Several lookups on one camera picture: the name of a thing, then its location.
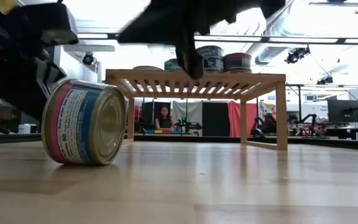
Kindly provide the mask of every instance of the pink label stripe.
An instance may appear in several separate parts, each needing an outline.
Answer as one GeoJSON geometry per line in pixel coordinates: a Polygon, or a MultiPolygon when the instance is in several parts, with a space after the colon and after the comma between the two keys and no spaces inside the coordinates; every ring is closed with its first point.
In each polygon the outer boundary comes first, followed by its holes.
{"type": "Polygon", "coordinates": [[[59,112],[60,112],[60,108],[62,107],[63,100],[65,99],[68,91],[71,90],[72,86],[73,86],[72,84],[67,84],[63,87],[62,90],[60,90],[60,96],[58,96],[55,108],[53,110],[52,122],[49,124],[50,125],[50,135],[51,135],[51,140],[52,140],[53,156],[58,162],[61,162],[61,163],[66,163],[69,161],[66,160],[63,157],[62,152],[60,152],[59,142],[57,140],[58,139],[58,136],[57,136],[58,118],[59,118],[59,112]]]}

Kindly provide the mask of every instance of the wooden shelf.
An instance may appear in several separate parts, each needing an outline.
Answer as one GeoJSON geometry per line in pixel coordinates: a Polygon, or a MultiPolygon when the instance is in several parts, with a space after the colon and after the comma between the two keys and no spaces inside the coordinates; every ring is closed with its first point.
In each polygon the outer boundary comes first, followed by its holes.
{"type": "Polygon", "coordinates": [[[127,97],[246,100],[273,91],[277,82],[285,82],[285,75],[205,73],[196,81],[183,71],[106,70],[106,83],[127,97]]]}
{"type": "Polygon", "coordinates": [[[206,98],[241,100],[241,144],[287,150],[287,101],[285,75],[253,73],[204,73],[192,80],[184,71],[106,70],[106,83],[118,86],[128,97],[127,138],[134,138],[135,97],[206,98]],[[247,142],[247,101],[276,91],[277,144],[247,142]]]}

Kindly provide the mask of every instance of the wooden floor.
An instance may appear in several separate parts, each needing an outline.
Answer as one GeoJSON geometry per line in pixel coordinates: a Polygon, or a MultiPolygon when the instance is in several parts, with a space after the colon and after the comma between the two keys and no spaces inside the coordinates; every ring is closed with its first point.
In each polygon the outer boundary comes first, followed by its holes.
{"type": "Polygon", "coordinates": [[[135,142],[70,167],[0,144],[0,223],[358,224],[358,151],[135,142]]]}

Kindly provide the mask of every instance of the person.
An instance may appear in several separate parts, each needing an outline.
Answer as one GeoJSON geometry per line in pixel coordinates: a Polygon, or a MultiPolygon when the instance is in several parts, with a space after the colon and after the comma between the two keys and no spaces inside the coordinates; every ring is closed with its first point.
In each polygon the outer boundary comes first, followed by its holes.
{"type": "Polygon", "coordinates": [[[157,130],[171,130],[172,128],[176,129],[169,110],[166,106],[162,106],[160,108],[160,114],[158,115],[158,118],[155,119],[154,123],[157,130]]]}

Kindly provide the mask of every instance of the computer monitor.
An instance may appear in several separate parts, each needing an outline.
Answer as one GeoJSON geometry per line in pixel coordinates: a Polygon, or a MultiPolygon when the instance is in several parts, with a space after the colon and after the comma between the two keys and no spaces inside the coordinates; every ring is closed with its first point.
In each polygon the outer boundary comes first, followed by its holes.
{"type": "Polygon", "coordinates": [[[327,100],[327,102],[329,122],[358,123],[358,110],[349,111],[358,108],[358,100],[327,100]]]}

